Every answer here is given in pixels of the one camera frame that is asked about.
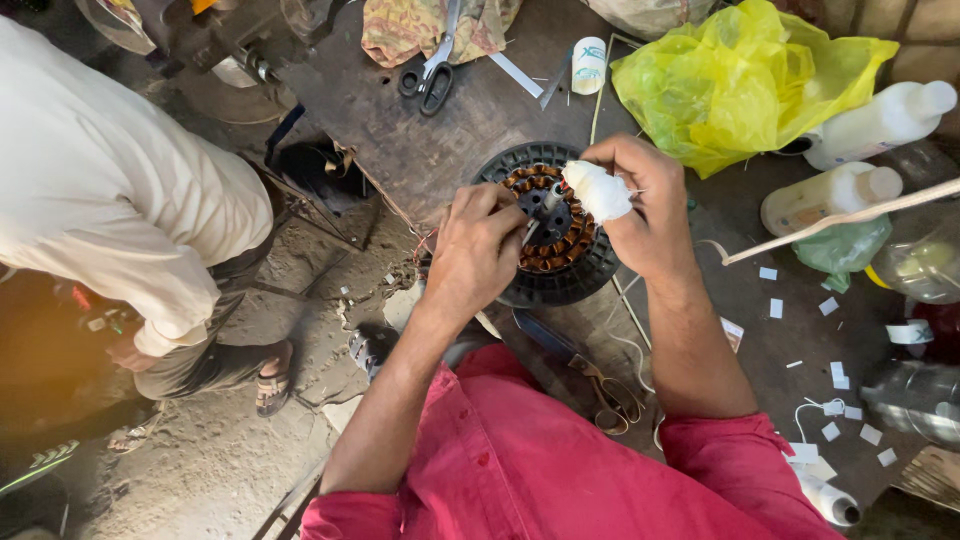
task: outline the dark wooden table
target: dark wooden table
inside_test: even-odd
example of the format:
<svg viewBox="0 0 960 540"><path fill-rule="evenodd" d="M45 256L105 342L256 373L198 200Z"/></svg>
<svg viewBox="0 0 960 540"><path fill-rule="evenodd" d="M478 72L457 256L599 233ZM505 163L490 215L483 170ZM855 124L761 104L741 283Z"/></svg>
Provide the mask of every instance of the dark wooden table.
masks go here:
<svg viewBox="0 0 960 540"><path fill-rule="evenodd" d="M454 68L456 81L443 110L427 118L420 115L417 101L398 94L396 78L401 67L382 68L360 48L362 26L362 3L345 6L330 36L309 54L290 57L278 72L309 110L307 127L299 127L300 136L309 134L312 126L314 131L323 130L342 146L352 148L370 180L420 233L436 225L439 210L452 200L454 191L469 184L480 167L499 152L536 140L588 146L596 96L572 94L568 105L568 74L562 89L541 111L538 100L493 61L472 61ZM507 39L514 41L504 54L528 76L548 79L554 76L571 43L586 36L606 39L613 31L611 25L576 0L527 0L507 32ZM631 48L618 43L612 57L630 52ZM616 131L637 133L636 122L620 106L611 86L603 92L597 139ZM731 253L769 239L758 219L763 197L813 174L815 171L801 158L772 156L751 159L746 170L743 163L733 165L707 181L689 172L687 187L699 203L689 215L693 237L717 240ZM844 295L827 292L820 287L825 275L800 264L787 248L726 268L711 248L698 247L697 252L718 313L746 331L740 361L760 406L787 440L800 441L793 413L804 403L804 397L820 403L840 397L862 406L855 390L832 388L829 363L843 361L851 386L856 388L870 366L889 361L892 349L882 325L897 317L902 297L875 287L862 275L854 276L851 290ZM778 280L761 280L757 275L760 265L779 270ZM629 270L621 270L624 285L631 278ZM628 379L636 367L636 355L612 346L599 330L615 292L607 287L598 294L575 307L543 310L540 315L579 333L574 336L576 340L602 364L601 369L611 370L608 376ZM840 308L825 317L817 306L831 295L836 296ZM642 283L630 291L629 298L641 324L646 325ZM770 298L783 300L781 320L769 319ZM588 384L545 358L513 326L509 310L492 307L490 315L507 343L549 393L584 416L595 412ZM841 321L843 327L838 330ZM621 311L613 325L624 334L631 323ZM632 339L640 339L636 330ZM804 363L785 367L797 360ZM635 381L630 384L640 392ZM658 415L656 402L652 396L645 396L645 400L649 408L639 428L617 439L662 459L650 437ZM869 414L865 419L883 428ZM861 422L826 418L812 407L803 409L801 420L807 440L818 443L821 455L839 473L833 483L864 506L924 446L919 436L884 430L880 445L874 447L859 437ZM837 423L841 435L827 443L820 429L831 420ZM890 447L895 449L898 461L883 468L876 455Z"/></svg>

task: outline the white shirt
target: white shirt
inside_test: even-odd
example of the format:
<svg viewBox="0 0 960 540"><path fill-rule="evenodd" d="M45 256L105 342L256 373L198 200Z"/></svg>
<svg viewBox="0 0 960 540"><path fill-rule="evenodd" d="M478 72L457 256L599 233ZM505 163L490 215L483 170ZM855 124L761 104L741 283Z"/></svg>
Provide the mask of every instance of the white shirt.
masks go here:
<svg viewBox="0 0 960 540"><path fill-rule="evenodd" d="M128 302L147 355L206 339L207 268L273 225L253 169L4 16L0 74L0 261Z"/></svg>

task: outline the hand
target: hand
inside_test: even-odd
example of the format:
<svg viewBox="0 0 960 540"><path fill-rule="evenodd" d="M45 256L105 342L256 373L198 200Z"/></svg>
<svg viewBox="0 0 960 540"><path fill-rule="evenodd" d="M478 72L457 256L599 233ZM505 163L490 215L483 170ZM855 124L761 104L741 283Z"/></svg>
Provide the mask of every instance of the hand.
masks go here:
<svg viewBox="0 0 960 540"><path fill-rule="evenodd" d="M159 356L144 355L133 344L135 332L128 331L123 334L119 341L107 347L107 354L113 363L119 364L133 372L150 369L156 364Z"/></svg>
<svg viewBox="0 0 960 540"><path fill-rule="evenodd" d="M633 200L634 211L603 225L620 260L648 284L695 275L684 168L654 145L623 133L590 146L580 159L619 173L627 187L642 190Z"/></svg>
<svg viewBox="0 0 960 540"><path fill-rule="evenodd" d="M422 302L459 331L516 274L527 215L506 187L461 187L444 212Z"/></svg>

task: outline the sleeve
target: sleeve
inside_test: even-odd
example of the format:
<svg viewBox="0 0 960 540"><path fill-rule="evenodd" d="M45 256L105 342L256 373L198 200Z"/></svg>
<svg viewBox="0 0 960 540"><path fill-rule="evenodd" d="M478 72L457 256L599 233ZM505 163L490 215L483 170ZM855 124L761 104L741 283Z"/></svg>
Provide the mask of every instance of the sleeve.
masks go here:
<svg viewBox="0 0 960 540"><path fill-rule="evenodd" d="M766 414L727 420L667 419L668 465L699 481L778 538L842 538L801 490L781 452L793 454Z"/></svg>
<svg viewBox="0 0 960 540"><path fill-rule="evenodd" d="M81 229L21 246L11 263L82 282L106 298L123 300L145 319L133 342L164 356L206 339L205 321L220 291L188 246L177 246L130 205Z"/></svg>
<svg viewBox="0 0 960 540"><path fill-rule="evenodd" d="M301 540L387 540L400 537L396 495L343 491L314 499L300 525Z"/></svg>

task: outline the pink shirt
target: pink shirt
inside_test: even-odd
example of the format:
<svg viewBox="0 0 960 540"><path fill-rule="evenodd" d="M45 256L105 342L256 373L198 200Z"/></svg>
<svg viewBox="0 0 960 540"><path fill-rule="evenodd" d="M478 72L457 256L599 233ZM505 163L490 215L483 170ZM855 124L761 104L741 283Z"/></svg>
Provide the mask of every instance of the pink shirt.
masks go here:
<svg viewBox="0 0 960 540"><path fill-rule="evenodd" d="M801 492L765 414L669 419L663 465L542 394L504 345L437 371L395 495L340 492L303 540L842 538Z"/></svg>

